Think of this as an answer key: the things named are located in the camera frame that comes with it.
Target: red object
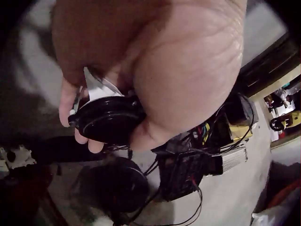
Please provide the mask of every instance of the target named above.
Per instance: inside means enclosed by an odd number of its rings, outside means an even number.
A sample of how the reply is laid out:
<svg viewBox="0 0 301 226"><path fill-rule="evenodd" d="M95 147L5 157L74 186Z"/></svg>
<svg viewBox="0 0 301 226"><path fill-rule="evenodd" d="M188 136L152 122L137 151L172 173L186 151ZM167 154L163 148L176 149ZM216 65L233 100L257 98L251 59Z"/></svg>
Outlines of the red object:
<svg viewBox="0 0 301 226"><path fill-rule="evenodd" d="M285 137L285 133L284 133L284 131L282 131L282 133L281 134L279 134L279 139L282 139L282 138L284 138Z"/></svg>

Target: yellow object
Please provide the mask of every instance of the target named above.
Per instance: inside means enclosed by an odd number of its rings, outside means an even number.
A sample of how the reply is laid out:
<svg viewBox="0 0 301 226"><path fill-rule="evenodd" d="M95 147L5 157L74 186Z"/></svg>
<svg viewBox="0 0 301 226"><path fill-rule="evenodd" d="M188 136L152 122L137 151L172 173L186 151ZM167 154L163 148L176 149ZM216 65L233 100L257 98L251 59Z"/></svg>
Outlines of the yellow object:
<svg viewBox="0 0 301 226"><path fill-rule="evenodd" d="M205 127L206 127L206 130L207 130L207 131L210 130L210 126L209 126L208 123L206 123ZM204 137L204 139L203 139L203 145L206 143L207 139L208 139L208 133L207 133L207 135L206 135L206 136Z"/></svg>
<svg viewBox="0 0 301 226"><path fill-rule="evenodd" d="M301 111L292 111L289 114L292 117L292 124L287 126L287 128L301 124Z"/></svg>
<svg viewBox="0 0 301 226"><path fill-rule="evenodd" d="M241 139L246 132L249 129L249 126L236 126L236 125L231 125L229 124L229 128L232 134L232 139L233 141L237 141L239 139ZM252 132L251 130L248 132L248 134L246 135L245 139L249 138L252 136Z"/></svg>

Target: white plastic piece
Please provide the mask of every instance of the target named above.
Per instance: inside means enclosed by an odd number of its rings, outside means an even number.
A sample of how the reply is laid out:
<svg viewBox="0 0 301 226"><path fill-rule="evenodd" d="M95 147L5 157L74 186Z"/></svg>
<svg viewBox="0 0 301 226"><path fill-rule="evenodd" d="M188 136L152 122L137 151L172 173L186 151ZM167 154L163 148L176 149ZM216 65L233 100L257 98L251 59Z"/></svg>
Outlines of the white plastic piece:
<svg viewBox="0 0 301 226"><path fill-rule="evenodd" d="M27 150L23 145L20 145L18 149L12 149L11 151L16 155L16 158L13 162L10 162L7 159L6 151L3 147L0 147L1 155L9 168L15 169L22 166L36 164L36 161L31 157L31 151Z"/></svg>
<svg viewBox="0 0 301 226"><path fill-rule="evenodd" d="M97 79L91 75L89 70L85 67L84 68L84 74L85 74L85 79L86 79L86 84L87 84L87 90L89 93L89 101L85 103L83 106L86 104L90 103L91 101L94 101L99 98L103 97L108 97L108 96L124 96L118 88L110 83L108 80L102 78L102 79ZM78 110L78 104L80 101L80 93L82 91L82 87L80 87L78 94L76 96L76 99L73 104L73 109L70 110L69 115L74 115L77 110Z"/></svg>
<svg viewBox="0 0 301 226"><path fill-rule="evenodd" d="M107 96L123 96L117 87L108 80L94 78L86 67L84 73L90 101Z"/></svg>

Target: concrete floor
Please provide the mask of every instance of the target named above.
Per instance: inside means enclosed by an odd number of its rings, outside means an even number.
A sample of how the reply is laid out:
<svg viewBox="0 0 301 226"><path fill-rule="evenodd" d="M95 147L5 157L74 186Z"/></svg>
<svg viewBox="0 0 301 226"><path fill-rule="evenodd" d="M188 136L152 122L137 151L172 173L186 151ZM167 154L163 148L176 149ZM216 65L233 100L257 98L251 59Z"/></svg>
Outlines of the concrete floor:
<svg viewBox="0 0 301 226"><path fill-rule="evenodd" d="M48 138L73 133L70 128L63 128L58 120L62 73L55 63L51 47L49 12L53 3L54 0L38 2L24 16L7 44L5 57L0 65L3 78L0 81L3 107L0 112L1 139L10 140L16 136ZM257 23L256 18L259 16L262 19ZM247 15L245 32L244 64L277 40L285 29L266 5L259 3ZM265 187L271 161L269 128L261 103L256 103L256 107L259 124L247 143L248 161L224 175L209 176L201 181L203 208L194 225L250 224L251 213ZM135 153L133 156L142 170L147 169L154 158L151 152ZM99 210L91 209L89 205L83 205L84 203L69 195L79 172L90 164L62 165L63 175L55 177L49 188L70 225L87 225L91 223L91 219L102 218ZM159 185L158 171L150 175L149 182L154 188ZM153 203L138 221L144 224L182 222L192 215L198 204L196 193L170 203Z"/></svg>

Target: orange object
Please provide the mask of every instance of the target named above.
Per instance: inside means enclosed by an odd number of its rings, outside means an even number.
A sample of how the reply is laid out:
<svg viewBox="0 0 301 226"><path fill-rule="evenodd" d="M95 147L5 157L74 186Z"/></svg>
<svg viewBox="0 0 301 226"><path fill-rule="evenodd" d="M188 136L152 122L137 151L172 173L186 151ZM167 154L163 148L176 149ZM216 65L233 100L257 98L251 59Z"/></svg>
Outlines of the orange object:
<svg viewBox="0 0 301 226"><path fill-rule="evenodd" d="M292 191L300 187L300 184L300 179L297 179L292 184L286 186L284 189L278 192L268 204L267 209L279 205Z"/></svg>

